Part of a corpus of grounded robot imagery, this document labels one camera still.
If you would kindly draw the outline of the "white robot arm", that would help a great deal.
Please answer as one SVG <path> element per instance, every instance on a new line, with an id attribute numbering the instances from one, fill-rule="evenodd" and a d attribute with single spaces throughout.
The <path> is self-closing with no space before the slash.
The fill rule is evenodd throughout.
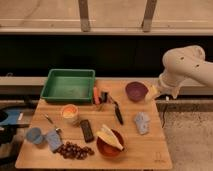
<path id="1" fill-rule="evenodd" d="M 160 95 L 177 98 L 186 79 L 193 79 L 200 84 L 213 87 L 213 62 L 205 60 L 205 51 L 201 46 L 191 45 L 168 50 L 162 58 L 164 71 L 159 75 L 145 95 L 149 102 Z"/>

